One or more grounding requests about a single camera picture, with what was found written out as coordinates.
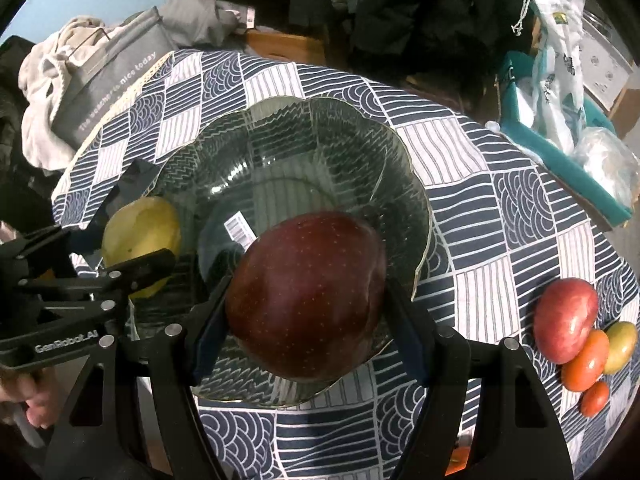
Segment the round table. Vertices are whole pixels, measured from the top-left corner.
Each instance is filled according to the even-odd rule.
[[[598,291],[597,327],[639,324],[632,269],[544,168],[505,137],[439,104],[328,68],[237,52],[179,50],[153,67],[94,131],[52,198],[54,217],[86,225],[136,158],[162,165],[223,114],[273,96],[330,96],[392,127],[407,146],[433,206],[435,236],[415,301],[469,339],[513,336],[533,360],[580,476],[610,441],[634,399],[640,346],[607,376],[611,396],[595,417],[577,409],[559,369],[533,345],[532,306],[545,285],[575,276]],[[81,258],[73,257],[79,270]],[[460,433],[471,435],[480,384],[469,382]],[[210,442],[242,478],[388,478],[407,443],[424,389],[391,345],[305,404],[265,410],[199,400]]]

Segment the human hand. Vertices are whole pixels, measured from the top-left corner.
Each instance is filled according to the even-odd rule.
[[[60,415],[60,390],[53,368],[31,374],[0,374],[0,419],[11,422],[8,402],[26,402],[29,423],[48,428]]]

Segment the beige cloth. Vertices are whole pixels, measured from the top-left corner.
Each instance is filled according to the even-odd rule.
[[[74,68],[125,27],[106,27],[102,20],[77,16],[33,47],[18,74],[18,86],[29,107],[22,118],[22,151],[30,164],[45,170],[64,170],[73,150],[51,130],[62,95]]]

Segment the dark red apple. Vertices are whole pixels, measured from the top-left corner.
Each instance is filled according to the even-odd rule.
[[[341,212],[263,233],[226,293],[231,333],[258,364],[295,381],[334,380],[364,362],[385,287],[383,241]]]
[[[589,282],[563,278],[542,293],[533,317],[533,335],[542,355],[562,365],[584,346],[598,315],[598,294]]]

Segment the blue and white checkered tablecloth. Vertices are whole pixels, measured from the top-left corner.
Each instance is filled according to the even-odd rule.
[[[237,52],[171,54],[67,170],[53,197],[62,225],[87,224],[136,158],[163,164],[211,121],[273,96],[330,96],[393,128],[428,190],[435,237],[415,301],[467,338],[514,336],[527,349],[556,409],[580,476],[619,427],[640,377],[633,359],[606,377],[607,406],[586,419],[577,394],[535,349],[532,306],[545,285],[577,276],[596,287],[597,325],[640,326],[632,269],[543,168],[503,136],[465,116],[363,77]],[[460,432],[476,423],[479,381],[469,383]],[[210,442],[242,478],[388,478],[412,431],[424,390],[391,347],[310,402],[282,410],[200,400]]]

